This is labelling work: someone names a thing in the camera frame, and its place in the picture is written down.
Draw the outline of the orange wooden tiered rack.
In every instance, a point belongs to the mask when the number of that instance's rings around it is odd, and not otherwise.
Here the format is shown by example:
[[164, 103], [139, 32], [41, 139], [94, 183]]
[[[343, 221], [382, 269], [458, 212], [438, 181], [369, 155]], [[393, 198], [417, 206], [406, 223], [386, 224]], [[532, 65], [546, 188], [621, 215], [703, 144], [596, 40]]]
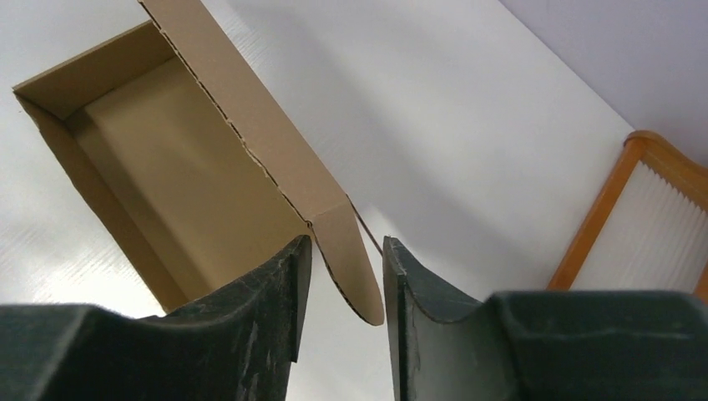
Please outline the orange wooden tiered rack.
[[632, 132], [549, 290], [660, 289], [707, 299], [707, 169]]

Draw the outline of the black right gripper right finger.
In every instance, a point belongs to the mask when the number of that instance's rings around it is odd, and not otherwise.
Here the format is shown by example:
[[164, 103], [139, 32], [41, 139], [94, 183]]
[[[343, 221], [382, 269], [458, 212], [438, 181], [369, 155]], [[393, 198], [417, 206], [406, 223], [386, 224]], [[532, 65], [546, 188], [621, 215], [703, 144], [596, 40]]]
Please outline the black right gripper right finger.
[[382, 246], [398, 400], [704, 400], [707, 307], [671, 291], [511, 291], [483, 301]]

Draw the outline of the brown cardboard box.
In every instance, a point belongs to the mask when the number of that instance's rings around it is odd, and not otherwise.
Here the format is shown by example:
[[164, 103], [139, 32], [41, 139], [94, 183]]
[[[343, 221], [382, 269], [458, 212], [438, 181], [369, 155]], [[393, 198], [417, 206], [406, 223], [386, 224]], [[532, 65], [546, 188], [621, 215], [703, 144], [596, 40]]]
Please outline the brown cardboard box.
[[200, 1], [13, 92], [166, 311], [309, 235], [345, 301], [384, 320], [349, 197]]

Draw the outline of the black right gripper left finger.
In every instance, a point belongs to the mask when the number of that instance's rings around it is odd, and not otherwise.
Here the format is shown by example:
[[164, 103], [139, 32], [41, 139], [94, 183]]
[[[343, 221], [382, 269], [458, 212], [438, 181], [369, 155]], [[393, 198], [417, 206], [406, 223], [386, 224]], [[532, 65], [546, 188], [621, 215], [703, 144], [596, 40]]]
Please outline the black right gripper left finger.
[[311, 239], [163, 317], [89, 304], [1, 308], [4, 400], [282, 400], [297, 360]]

